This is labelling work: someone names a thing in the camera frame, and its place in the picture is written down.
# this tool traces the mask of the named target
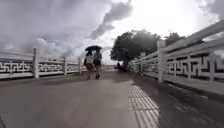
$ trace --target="umbrella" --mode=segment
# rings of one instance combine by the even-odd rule
[[[87,47],[85,50],[92,51],[92,50],[98,50],[98,49],[102,49],[102,47],[100,47],[98,45],[92,45],[92,46]]]

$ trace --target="walkway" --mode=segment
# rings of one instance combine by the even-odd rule
[[[163,91],[116,72],[0,82],[0,115],[7,128],[222,127]]]

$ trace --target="dark cloud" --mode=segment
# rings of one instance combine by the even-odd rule
[[[127,3],[121,2],[112,4],[111,9],[104,16],[103,22],[94,31],[92,31],[90,37],[92,39],[96,39],[105,32],[114,29],[112,23],[129,17],[132,10],[133,7],[131,5],[131,0]]]
[[[0,0],[1,49],[68,54],[84,45],[110,0]]]

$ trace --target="white railing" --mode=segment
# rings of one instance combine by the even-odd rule
[[[104,70],[110,70],[114,66],[104,65]],[[68,73],[81,73],[86,71],[81,60],[74,62],[66,58],[53,58],[39,56],[36,49],[33,53],[12,53],[0,51],[0,79],[16,77],[39,78],[45,75]]]
[[[158,78],[159,82],[169,81],[224,94],[224,38],[197,44],[198,40],[223,31],[221,20],[167,47],[160,40],[158,50],[133,60],[131,69]]]

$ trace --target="person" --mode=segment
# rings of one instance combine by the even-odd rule
[[[86,57],[84,60],[84,65],[86,66],[87,69],[87,79],[91,79],[91,72],[93,70],[93,54],[92,51],[88,51],[86,53]]]
[[[117,70],[118,70],[118,71],[121,71],[121,65],[120,65],[119,62],[117,62]]]
[[[96,68],[96,79],[100,78],[100,69],[101,69],[101,59],[102,59],[102,54],[100,53],[100,49],[96,50],[96,53],[94,54],[94,66]]]

